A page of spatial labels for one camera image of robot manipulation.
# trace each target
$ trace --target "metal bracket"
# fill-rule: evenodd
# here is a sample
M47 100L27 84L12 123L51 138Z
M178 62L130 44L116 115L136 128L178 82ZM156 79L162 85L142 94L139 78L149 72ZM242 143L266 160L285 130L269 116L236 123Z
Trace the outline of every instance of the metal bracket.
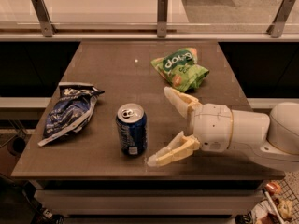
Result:
M49 13L44 0L31 0L31 2L35 8L43 36L53 37L55 33L55 27L50 22Z
M289 18L289 15L295 2L296 0L282 0L276 17L267 29L267 33L271 35L272 38L281 37L285 23Z
M157 36L164 38L167 35L168 0L158 0Z

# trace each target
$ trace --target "blue can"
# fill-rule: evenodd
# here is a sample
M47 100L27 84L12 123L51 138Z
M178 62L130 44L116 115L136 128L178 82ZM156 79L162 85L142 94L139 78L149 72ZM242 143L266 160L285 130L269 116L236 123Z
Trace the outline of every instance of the blue can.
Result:
M138 156L147 149L147 115L140 105L130 103L120 107L116 123L124 154Z

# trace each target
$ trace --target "crumpled bag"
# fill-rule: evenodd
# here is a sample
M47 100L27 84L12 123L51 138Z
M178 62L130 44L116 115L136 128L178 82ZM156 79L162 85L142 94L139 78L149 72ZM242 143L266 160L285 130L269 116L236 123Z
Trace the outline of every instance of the crumpled bag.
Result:
M185 48L169 56L154 59L151 64L172 88L185 92L197 89L209 73L197 60L197 50Z
M104 93L92 84L78 82L59 83L60 99L49 112L43 133L43 140L38 145L77 133L90 121L97 97Z

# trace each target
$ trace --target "brown tabletop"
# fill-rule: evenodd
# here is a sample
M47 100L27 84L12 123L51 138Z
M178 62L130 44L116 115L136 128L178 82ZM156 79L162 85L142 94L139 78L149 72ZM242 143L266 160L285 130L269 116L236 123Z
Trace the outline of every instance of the brown tabletop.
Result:
M21 179L273 179L283 173L251 163L239 153L193 156L161 168L145 159L166 146L180 131L184 118L164 97L168 84L150 61L181 48L197 49L210 71L201 87L191 92L203 104L250 110L249 103L217 42L199 41L84 41L62 81L88 82L105 91L98 98L90 123L77 135L39 147L45 118L56 104L56 90L12 176ZM137 158L122 154L115 117L120 106L140 104L148 116L148 148Z

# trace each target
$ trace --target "blue chip bag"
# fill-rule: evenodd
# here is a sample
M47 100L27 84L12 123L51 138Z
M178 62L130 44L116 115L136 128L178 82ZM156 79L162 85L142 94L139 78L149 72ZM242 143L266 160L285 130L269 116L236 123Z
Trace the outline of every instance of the blue chip bag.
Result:
M43 133L43 140L38 145L47 143L77 133L90 121L97 97L104 93L88 83L59 83L60 99L49 112Z

